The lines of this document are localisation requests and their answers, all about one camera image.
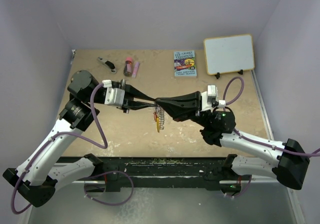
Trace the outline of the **metal keyring organizer with rings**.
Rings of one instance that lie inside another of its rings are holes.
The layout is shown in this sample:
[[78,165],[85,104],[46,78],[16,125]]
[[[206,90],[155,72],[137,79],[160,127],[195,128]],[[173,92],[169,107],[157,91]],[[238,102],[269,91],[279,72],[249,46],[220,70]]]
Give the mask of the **metal keyring organizer with rings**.
[[162,107],[157,105],[154,108],[154,112],[157,113],[157,119],[156,121],[154,120],[156,124],[156,131],[160,133],[160,131],[164,130],[165,127],[165,111]]

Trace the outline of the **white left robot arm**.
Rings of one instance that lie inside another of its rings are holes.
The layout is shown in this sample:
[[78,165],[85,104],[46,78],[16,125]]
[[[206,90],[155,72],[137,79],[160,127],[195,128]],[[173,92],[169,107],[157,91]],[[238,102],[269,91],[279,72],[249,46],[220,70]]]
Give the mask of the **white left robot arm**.
[[85,156],[75,163],[54,168],[65,150],[81,139],[100,149],[108,148],[108,140],[98,120],[95,104],[112,106],[128,113],[154,107],[155,100],[125,80],[97,81],[87,70],[73,74],[67,87],[69,101],[60,112],[53,128],[37,149],[18,167],[7,168],[3,178],[13,186],[11,211],[18,215],[25,211],[15,208],[16,195],[20,194],[29,206],[44,205],[53,194],[64,186],[81,178],[98,180],[103,168],[94,157]]

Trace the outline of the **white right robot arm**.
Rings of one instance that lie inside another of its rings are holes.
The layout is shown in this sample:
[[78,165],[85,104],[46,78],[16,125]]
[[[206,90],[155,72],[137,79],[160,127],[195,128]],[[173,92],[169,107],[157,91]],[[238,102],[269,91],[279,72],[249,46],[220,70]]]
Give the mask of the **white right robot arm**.
[[200,133],[207,144],[251,155],[228,157],[222,167],[226,179],[263,176],[274,178],[287,188],[302,189],[310,159],[298,141],[290,138],[286,142],[275,141],[236,130],[233,111],[211,91],[158,97],[155,103],[176,122],[191,120],[202,126]]

